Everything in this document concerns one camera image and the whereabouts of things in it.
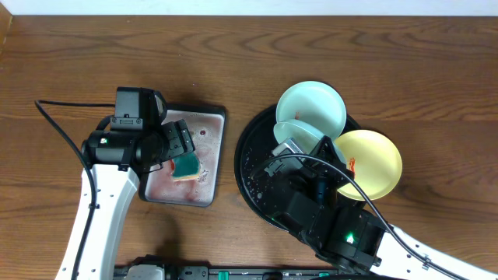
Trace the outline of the mint green plate rear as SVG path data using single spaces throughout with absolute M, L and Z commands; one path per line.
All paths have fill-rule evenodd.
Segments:
M 276 106 L 277 122 L 296 119 L 335 139 L 345 128 L 347 110 L 339 93 L 323 82 L 304 81 L 290 86 Z

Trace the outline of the black rectangular soapy tray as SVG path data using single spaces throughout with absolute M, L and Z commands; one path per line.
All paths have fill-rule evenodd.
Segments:
M 223 146 L 226 124 L 224 107 L 194 106 L 173 103 L 168 106 L 166 123 L 184 119 L 195 145 L 200 175 L 194 180 L 173 181 L 171 160 L 150 169 L 139 188 L 143 201 L 161 204 L 207 207 L 212 204 Z

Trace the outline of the round black tray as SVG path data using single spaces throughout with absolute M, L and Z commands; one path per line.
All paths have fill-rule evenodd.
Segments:
M 240 193 L 249 207 L 266 222 L 284 230 L 264 214 L 264 194 L 271 183 L 271 178 L 264 168 L 270 159 L 276 159 L 275 155 L 281 152 L 284 146 L 290 147 L 292 143 L 296 144 L 292 138 L 288 138 L 282 144 L 275 140 L 273 135 L 273 127 L 277 123 L 275 112 L 275 106 L 263 110 L 244 129 L 237 143 L 234 171 Z M 340 195 L 339 189 L 336 189 L 338 200 L 355 202 Z

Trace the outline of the mint green plate front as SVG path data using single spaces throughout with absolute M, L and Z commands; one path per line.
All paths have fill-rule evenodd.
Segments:
M 318 124 L 325 124 L 325 128 L 332 128 L 332 137 L 315 126 L 297 119 L 277 122 L 273 127 L 273 135 L 279 144 L 282 144 L 288 138 L 292 138 L 302 152 L 311 154 L 315 146 L 324 136 L 329 136 L 332 140 L 335 140 L 345 127 L 345 121 L 340 121 L 338 123 L 323 121 L 318 122 Z M 340 148 L 335 144 L 333 144 L 333 146 L 340 161 L 345 163 L 346 160 Z

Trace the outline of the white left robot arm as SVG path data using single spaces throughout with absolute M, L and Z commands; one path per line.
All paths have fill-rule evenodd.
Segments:
M 79 207 L 58 279 L 111 279 L 133 197 L 163 164 L 195 150 L 185 120 L 150 130 L 95 130 L 82 144 Z

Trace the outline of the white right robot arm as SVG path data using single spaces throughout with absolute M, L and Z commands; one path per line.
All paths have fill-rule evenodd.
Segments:
M 346 274 L 405 279 L 495 279 L 497 275 L 434 250 L 390 225 L 376 210 L 330 201 L 350 171 L 266 171 L 261 210 L 316 256 Z

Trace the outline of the yellow plate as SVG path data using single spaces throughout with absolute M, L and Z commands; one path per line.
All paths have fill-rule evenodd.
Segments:
M 355 130 L 339 136 L 336 146 L 345 157 L 354 181 L 371 200 L 382 198 L 398 185 L 402 176 L 402 158 L 395 144 L 371 130 Z

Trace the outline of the green yellow sponge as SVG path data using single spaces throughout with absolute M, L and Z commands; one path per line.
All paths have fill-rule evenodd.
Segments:
M 200 166 L 198 157 L 194 152 L 178 156 L 171 160 L 173 181 L 194 180 L 200 175 Z

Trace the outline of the mint green plate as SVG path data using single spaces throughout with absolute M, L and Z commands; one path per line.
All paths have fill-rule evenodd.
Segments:
M 325 128 L 332 128 L 332 137 L 315 126 L 297 119 L 277 122 L 273 127 L 273 135 L 279 144 L 282 144 L 288 138 L 292 138 L 302 152 L 311 154 L 315 146 L 324 136 L 329 136 L 332 140 L 335 140 L 345 127 L 345 121 L 340 121 L 338 123 L 323 121 L 318 122 L 318 124 L 325 124 Z M 335 144 L 333 144 L 333 146 L 340 161 L 345 163 L 346 160 L 340 148 Z
M 347 110 L 339 93 L 323 82 L 304 81 L 290 86 L 276 106 L 277 122 L 296 119 L 335 139 L 345 128 Z

